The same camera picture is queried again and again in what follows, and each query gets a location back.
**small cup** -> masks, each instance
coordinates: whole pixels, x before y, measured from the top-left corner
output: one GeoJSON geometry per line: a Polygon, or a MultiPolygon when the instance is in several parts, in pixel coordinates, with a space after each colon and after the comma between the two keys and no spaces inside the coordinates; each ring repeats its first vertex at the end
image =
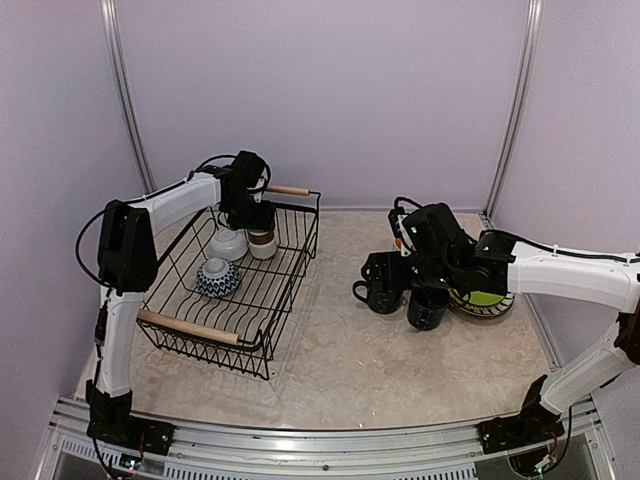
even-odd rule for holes
{"type": "Polygon", "coordinates": [[[231,295],[240,286],[238,267],[223,258],[210,258],[198,268],[196,286],[212,298],[231,295]]]}
{"type": "Polygon", "coordinates": [[[273,230],[249,230],[249,251],[258,260],[269,260],[278,251],[278,242],[273,230]]]}
{"type": "Polygon", "coordinates": [[[418,330],[433,330],[442,323],[448,305],[448,290],[416,288],[409,299],[407,320],[418,330]]]}
{"type": "Polygon", "coordinates": [[[400,308],[402,304],[402,293],[403,290],[372,290],[364,280],[358,280],[353,284],[353,295],[361,302],[366,303],[371,310],[382,315],[388,315],[400,308]],[[357,291],[358,288],[362,287],[367,289],[367,295],[365,297],[357,291]]]}

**wooden handle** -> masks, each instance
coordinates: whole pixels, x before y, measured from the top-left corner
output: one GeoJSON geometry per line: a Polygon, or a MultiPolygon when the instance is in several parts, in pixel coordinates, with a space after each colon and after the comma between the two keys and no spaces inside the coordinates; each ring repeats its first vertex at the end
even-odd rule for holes
{"type": "Polygon", "coordinates": [[[161,327],[167,327],[171,330],[188,333],[189,335],[194,335],[196,337],[202,337],[209,340],[215,340],[216,342],[228,343],[231,345],[238,344],[237,333],[225,332],[223,330],[217,330],[215,328],[203,327],[202,325],[185,322],[184,320],[167,317],[166,315],[160,315],[159,313],[153,313],[148,310],[138,311],[138,318],[143,322],[153,323],[155,325],[160,325],[161,327]]]}
{"type": "Polygon", "coordinates": [[[280,185],[271,185],[267,187],[267,192],[271,193],[282,193],[284,195],[300,195],[301,197],[309,196],[308,188],[300,188],[300,187],[283,187],[280,185]]]}

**mug handle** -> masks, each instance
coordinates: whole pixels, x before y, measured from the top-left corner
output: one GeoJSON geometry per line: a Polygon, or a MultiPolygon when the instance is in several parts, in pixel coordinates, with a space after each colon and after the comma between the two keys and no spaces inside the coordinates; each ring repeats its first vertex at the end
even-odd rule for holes
{"type": "Polygon", "coordinates": [[[357,282],[355,282],[353,284],[353,296],[356,297],[358,300],[360,300],[361,302],[367,303],[367,298],[361,296],[360,294],[358,294],[358,292],[356,291],[358,288],[360,287],[366,287],[367,286],[367,282],[365,282],[364,280],[358,280],[357,282]]]}

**black wire basket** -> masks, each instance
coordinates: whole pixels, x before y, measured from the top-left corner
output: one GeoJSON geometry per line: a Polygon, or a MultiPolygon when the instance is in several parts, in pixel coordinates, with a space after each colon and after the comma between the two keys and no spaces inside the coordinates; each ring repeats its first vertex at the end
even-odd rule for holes
{"type": "Polygon", "coordinates": [[[320,194],[311,192],[311,197],[315,206],[274,202],[279,245],[276,255],[270,260],[257,260],[248,252],[234,262],[240,287],[219,299],[196,289],[196,272],[208,258],[206,246],[224,224],[220,213],[201,210],[175,235],[169,232],[171,241],[160,255],[158,280],[146,295],[143,308],[231,332],[237,335],[237,343],[231,345],[138,318],[149,340],[157,348],[269,380],[269,362],[293,311],[309,262],[316,255],[320,194]]]}

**blue and white bowl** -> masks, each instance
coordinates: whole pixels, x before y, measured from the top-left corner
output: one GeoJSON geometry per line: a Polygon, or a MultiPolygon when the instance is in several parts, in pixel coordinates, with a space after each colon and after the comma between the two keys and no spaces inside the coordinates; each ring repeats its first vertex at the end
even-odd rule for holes
{"type": "Polygon", "coordinates": [[[198,268],[196,286],[212,298],[231,295],[240,286],[238,267],[224,258],[210,258],[198,268]]]}

